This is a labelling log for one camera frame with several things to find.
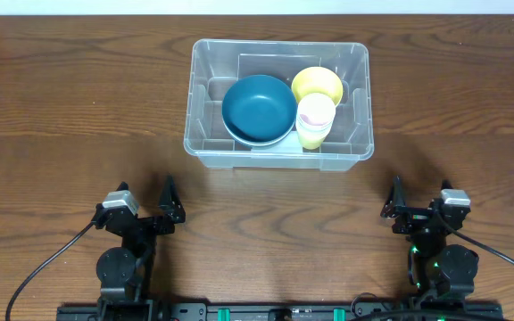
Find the yellow cup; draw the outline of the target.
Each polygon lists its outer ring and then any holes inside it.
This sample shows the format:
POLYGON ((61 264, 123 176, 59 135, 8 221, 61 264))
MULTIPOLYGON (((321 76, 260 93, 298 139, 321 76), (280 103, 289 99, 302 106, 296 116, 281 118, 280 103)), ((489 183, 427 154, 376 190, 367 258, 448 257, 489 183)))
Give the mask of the yellow cup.
POLYGON ((325 138, 329 134, 331 127, 302 127, 300 124, 296 126, 296 132, 299 142, 304 149, 315 150, 321 146, 325 138))

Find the dark blue bowl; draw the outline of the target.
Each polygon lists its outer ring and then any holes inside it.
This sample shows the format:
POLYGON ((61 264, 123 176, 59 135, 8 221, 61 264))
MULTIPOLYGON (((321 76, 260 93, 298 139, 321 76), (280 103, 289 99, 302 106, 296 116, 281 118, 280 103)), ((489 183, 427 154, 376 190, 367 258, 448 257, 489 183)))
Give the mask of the dark blue bowl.
POLYGON ((271 140, 257 140, 256 138, 251 138, 247 136, 246 134, 241 133, 235 126, 228 125, 227 123, 224 124, 225 129, 230 134, 230 136, 240 144, 243 144, 245 146, 251 147, 251 148, 268 148, 270 146, 273 146, 275 144, 279 144, 283 139, 285 139, 291 132, 292 129, 288 129, 284 134, 281 136, 278 136, 271 140))
POLYGON ((297 102, 283 81, 268 75, 239 79, 225 94, 223 123, 257 140, 271 140, 292 129, 297 102))

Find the pink cup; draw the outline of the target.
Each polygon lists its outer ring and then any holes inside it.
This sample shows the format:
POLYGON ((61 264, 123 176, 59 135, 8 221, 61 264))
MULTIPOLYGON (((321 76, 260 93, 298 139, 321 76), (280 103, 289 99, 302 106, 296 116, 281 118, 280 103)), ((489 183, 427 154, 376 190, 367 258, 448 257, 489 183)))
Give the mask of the pink cup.
POLYGON ((336 116, 336 105, 332 99, 321 93, 306 95, 297 108, 296 122, 307 128, 329 127, 336 116))

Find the yellow small bowl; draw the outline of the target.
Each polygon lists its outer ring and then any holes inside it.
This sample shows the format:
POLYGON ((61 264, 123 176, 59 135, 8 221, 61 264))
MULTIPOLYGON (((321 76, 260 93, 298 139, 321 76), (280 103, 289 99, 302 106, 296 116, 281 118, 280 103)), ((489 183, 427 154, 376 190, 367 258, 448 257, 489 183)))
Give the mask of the yellow small bowl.
POLYGON ((291 83, 291 90, 297 102, 306 95, 323 94, 338 105, 344 94, 342 80, 330 69, 314 66, 299 71, 291 83))

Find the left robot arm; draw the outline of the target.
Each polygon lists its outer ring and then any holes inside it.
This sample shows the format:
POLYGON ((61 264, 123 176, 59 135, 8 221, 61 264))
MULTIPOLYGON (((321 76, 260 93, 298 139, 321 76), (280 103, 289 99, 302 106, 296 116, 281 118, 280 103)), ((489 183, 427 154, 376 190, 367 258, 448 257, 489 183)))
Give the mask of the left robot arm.
POLYGON ((142 300, 151 280, 157 237, 174 233, 175 225, 186 221, 186 212, 171 176, 166 178, 158 201, 160 215, 140 218, 138 208, 125 182, 96 205, 91 223, 121 238, 121 246, 105 251, 96 263, 101 300, 142 300))

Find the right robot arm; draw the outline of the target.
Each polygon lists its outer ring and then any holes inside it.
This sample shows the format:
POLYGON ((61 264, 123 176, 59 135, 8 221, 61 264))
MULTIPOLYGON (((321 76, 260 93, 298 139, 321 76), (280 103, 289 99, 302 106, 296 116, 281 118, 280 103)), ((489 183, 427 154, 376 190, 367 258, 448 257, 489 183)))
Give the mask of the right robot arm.
POLYGON ((392 231, 405 235, 410 243, 408 277, 418 293, 408 299, 409 306, 461 307, 465 297, 474 291, 478 255, 462 245, 446 242, 448 235, 462 228, 469 213, 468 195, 447 180, 442 182, 439 197, 427 207, 417 208, 407 204, 401 179, 393 179, 380 216, 392 218, 392 231))

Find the clear plastic storage bin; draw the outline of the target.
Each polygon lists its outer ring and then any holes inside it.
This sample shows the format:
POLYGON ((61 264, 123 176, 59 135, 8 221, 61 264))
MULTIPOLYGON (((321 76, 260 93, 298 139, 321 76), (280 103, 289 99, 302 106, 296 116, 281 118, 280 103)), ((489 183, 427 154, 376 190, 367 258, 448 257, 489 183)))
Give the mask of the clear plastic storage bin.
POLYGON ((375 150, 368 49, 354 42, 198 40, 192 50, 183 145, 207 168, 349 170, 375 150), (334 124, 318 149, 303 149, 296 132, 262 148, 231 137, 221 103, 235 82, 263 74, 291 84, 299 71, 312 66, 332 70, 344 87, 334 124))

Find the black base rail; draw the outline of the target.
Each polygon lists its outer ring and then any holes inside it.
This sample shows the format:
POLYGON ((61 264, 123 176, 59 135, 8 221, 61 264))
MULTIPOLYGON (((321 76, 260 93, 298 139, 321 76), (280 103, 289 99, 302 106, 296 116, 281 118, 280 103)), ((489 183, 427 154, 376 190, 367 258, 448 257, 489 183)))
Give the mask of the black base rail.
POLYGON ((409 309, 390 301, 360 300, 350 305, 216 305, 201 302, 112 303, 59 307, 62 321, 342 321, 342 320, 502 320, 498 304, 429 306, 409 309))

